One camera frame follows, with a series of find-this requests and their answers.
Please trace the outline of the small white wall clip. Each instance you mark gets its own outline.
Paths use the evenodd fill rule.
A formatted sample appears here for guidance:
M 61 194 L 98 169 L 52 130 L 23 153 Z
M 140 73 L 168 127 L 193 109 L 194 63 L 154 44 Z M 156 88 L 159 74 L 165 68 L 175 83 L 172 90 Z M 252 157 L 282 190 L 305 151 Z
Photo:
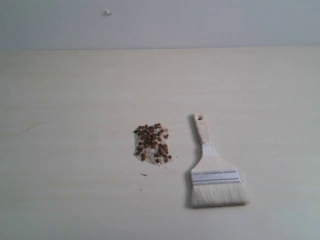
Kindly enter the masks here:
M 105 10 L 105 11 L 103 12 L 103 14 L 104 14 L 105 16 L 111 16 L 113 13 L 112 13 L 110 10 Z

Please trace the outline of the white wooden paint brush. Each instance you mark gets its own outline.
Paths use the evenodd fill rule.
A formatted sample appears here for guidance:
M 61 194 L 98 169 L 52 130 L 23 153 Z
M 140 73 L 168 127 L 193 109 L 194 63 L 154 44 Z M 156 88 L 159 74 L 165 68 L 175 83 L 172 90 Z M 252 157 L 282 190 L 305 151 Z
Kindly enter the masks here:
M 193 208 L 244 206 L 249 203 L 236 166 L 221 158 L 215 150 L 204 114 L 193 115 L 201 146 L 198 163 L 190 171 Z

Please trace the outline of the pile of rice and beans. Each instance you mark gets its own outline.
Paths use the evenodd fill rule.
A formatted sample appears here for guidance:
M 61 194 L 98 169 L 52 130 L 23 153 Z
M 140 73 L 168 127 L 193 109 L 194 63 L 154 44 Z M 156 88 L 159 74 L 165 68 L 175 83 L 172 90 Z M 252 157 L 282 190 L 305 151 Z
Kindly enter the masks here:
M 132 133 L 133 155 L 139 161 L 161 166 L 173 160 L 168 147 L 170 129 L 162 123 L 139 125 Z

